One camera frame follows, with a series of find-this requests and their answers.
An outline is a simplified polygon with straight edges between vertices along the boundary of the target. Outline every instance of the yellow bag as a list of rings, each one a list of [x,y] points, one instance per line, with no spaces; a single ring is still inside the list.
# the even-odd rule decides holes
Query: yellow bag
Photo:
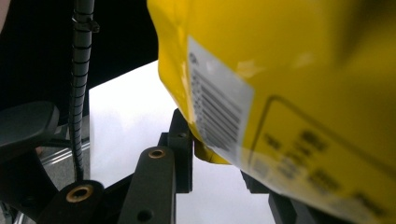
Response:
[[[396,223],[396,1],[148,9],[198,157],[334,216]]]

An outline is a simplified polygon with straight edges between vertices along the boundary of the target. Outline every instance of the black cable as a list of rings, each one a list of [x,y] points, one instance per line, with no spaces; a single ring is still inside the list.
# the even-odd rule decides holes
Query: black cable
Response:
[[[73,13],[73,61],[69,105],[69,135],[75,168],[75,180],[83,180],[81,127],[85,89],[90,64],[92,32],[99,32],[99,25],[93,20],[94,0],[75,0]]]

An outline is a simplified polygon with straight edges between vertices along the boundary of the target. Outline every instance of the black plastic part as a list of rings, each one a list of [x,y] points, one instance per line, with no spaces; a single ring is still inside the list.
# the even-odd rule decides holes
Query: black plastic part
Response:
[[[51,140],[43,144],[43,147],[71,147],[71,142],[70,140],[66,139],[52,138]]]
[[[75,0],[75,11],[79,14],[92,14],[94,1]]]
[[[160,157],[155,151],[161,151]],[[140,155],[134,178],[118,223],[173,224],[176,216],[174,153],[167,147],[152,147]]]
[[[175,154],[177,193],[192,191],[192,134],[178,109],[174,111],[169,133],[163,133],[159,146],[170,147]]]
[[[90,59],[91,48],[79,49],[77,47],[73,48],[73,60],[75,63],[85,63]]]
[[[106,212],[106,215],[103,221],[100,223],[117,223],[133,176],[134,175],[128,175],[119,182],[105,189],[101,206]]]
[[[58,118],[59,111],[50,102],[34,102],[1,111],[0,163],[49,141]]]
[[[268,202],[276,224],[350,224],[272,191]]]
[[[268,203],[276,224],[295,224],[297,214],[290,199],[271,192]]]
[[[15,208],[10,207],[8,204],[0,202],[0,207],[3,212],[5,224],[12,224],[17,217],[18,211]]]
[[[84,187],[87,186],[91,186],[92,190],[85,190]],[[73,189],[75,188],[80,188],[80,193],[79,191],[72,193]],[[103,193],[104,188],[99,182],[92,180],[75,182],[62,189],[53,198],[53,200],[44,210],[43,214],[39,217],[37,224],[97,223],[104,217],[104,214],[101,212],[101,210],[97,209],[100,202],[102,201]],[[70,202],[67,201],[67,199],[70,198],[70,195],[72,195],[73,198],[82,197],[84,195],[90,196],[81,202]]]
[[[0,164],[0,201],[36,221],[58,190],[34,149]]]
[[[75,48],[89,48],[92,43],[91,31],[78,31],[73,32],[73,46]]]
[[[290,201],[297,214],[296,224],[350,224],[293,199]]]
[[[87,75],[88,69],[89,69],[89,61],[84,63],[73,62],[72,73],[74,77],[81,77]]]
[[[87,79],[88,79],[87,74],[84,74],[81,77],[78,77],[78,76],[74,75],[72,86],[74,86],[74,87],[84,86],[84,85],[87,84]]]
[[[257,181],[255,178],[247,175],[243,171],[241,171],[242,177],[245,180],[248,190],[250,193],[269,193],[270,190],[265,187],[262,183]]]
[[[84,95],[87,84],[87,75],[90,65],[90,52],[92,44],[92,30],[99,32],[99,24],[93,21],[94,0],[74,2],[73,14],[73,65],[69,105],[69,134],[72,143],[73,163],[76,181],[84,178],[82,164],[81,134]]]

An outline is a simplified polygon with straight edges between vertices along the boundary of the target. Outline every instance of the barcode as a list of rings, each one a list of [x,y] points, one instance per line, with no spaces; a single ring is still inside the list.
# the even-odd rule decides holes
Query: barcode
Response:
[[[234,155],[240,140],[242,109],[196,69],[191,71],[198,132],[209,147],[217,147]]]

